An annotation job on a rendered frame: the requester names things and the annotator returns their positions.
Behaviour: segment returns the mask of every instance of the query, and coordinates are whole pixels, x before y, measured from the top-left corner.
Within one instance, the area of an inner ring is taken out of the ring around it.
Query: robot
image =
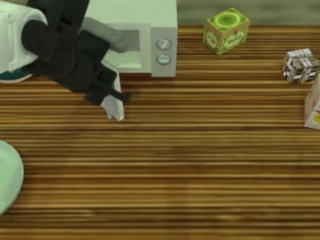
[[[108,50],[125,52],[128,40],[85,17],[89,3],[28,0],[24,6],[0,0],[0,74],[21,70],[48,77],[121,121],[131,94],[121,93],[118,71],[101,62]]]

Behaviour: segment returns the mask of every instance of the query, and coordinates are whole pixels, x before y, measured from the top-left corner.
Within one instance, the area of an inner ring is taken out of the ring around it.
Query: brown striped surface
[[[318,240],[320,131],[290,50],[319,59],[318,27],[251,27],[217,56],[181,27],[177,77],[123,75],[123,122],[44,78],[0,86],[1,139],[25,182],[2,240]]]

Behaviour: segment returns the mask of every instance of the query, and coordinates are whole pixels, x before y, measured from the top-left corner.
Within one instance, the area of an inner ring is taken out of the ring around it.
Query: gray wall
[[[7,1],[26,2],[26,0]],[[251,20],[251,25],[320,25],[320,0],[177,0],[177,2],[180,25],[202,25],[205,19],[231,7],[246,15]]]

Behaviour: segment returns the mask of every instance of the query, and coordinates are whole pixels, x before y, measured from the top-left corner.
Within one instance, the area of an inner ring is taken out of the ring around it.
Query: microwave knob
[[[172,42],[167,38],[164,38],[156,42],[156,47],[163,51],[170,49],[171,46],[172,46]]]
[[[160,65],[168,65],[171,62],[171,57],[167,54],[162,54],[156,58],[156,62]]]

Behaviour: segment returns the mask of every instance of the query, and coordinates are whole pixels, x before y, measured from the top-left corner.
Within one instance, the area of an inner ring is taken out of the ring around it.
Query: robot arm
[[[0,73],[22,67],[24,72],[49,77],[74,93],[85,93],[85,99],[94,105],[104,107],[110,97],[118,105],[126,104],[130,94],[122,94],[116,87],[119,74],[101,62],[109,49],[125,52],[128,42],[117,30],[84,18],[89,2],[28,0],[27,6],[20,6],[0,0],[0,16],[5,9],[2,6],[7,9],[4,25],[9,28],[8,23],[18,22],[18,27],[10,26],[15,33],[6,39],[10,48],[6,46],[7,54],[0,62],[5,67],[0,66]],[[33,17],[8,14],[18,10],[34,13]]]

